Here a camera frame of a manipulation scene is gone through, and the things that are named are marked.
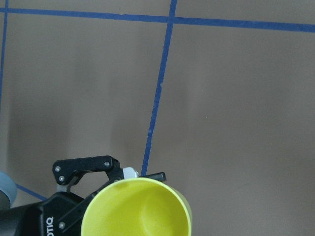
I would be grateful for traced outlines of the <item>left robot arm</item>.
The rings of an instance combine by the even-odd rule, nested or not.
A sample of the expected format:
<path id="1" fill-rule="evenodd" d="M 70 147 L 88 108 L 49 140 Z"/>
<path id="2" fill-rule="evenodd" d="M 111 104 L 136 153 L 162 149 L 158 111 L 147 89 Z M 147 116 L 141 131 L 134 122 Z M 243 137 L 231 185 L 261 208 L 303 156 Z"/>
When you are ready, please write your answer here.
<path id="1" fill-rule="evenodd" d="M 41 202 L 13 207 L 17 184 L 0 174 L 0 234 L 2 236 L 79 236 L 85 211 L 96 195 L 118 181 L 138 179 L 131 167 L 121 168 L 111 156 L 58 160 L 52 166 L 57 191 Z M 82 198 L 71 192 L 87 173 L 104 172 L 108 181 Z"/>

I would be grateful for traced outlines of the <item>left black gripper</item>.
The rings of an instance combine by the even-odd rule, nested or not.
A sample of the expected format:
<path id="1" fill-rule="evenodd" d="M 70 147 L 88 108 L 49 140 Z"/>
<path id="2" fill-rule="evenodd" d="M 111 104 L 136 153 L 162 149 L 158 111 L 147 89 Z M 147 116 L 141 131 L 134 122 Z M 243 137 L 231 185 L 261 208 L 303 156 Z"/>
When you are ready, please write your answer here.
<path id="1" fill-rule="evenodd" d="M 109 179 L 117 180 L 137 177 L 134 168 L 121 168 L 119 161 L 109 155 L 58 160 L 52 171 L 58 193 L 23 209 L 16 236 L 79 236 L 83 216 L 96 193 L 82 198 L 65 192 L 87 173 L 105 172 Z"/>

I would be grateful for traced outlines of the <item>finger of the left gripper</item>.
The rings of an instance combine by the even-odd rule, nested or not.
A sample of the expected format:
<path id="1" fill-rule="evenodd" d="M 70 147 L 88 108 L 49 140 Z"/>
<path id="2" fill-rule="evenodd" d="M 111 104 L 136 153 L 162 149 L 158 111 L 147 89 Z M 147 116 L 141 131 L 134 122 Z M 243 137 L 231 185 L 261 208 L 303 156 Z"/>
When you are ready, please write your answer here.
<path id="1" fill-rule="evenodd" d="M 160 173 L 146 175 L 145 178 L 153 179 L 156 181 L 166 181 L 166 174 L 164 172 L 160 172 Z"/>

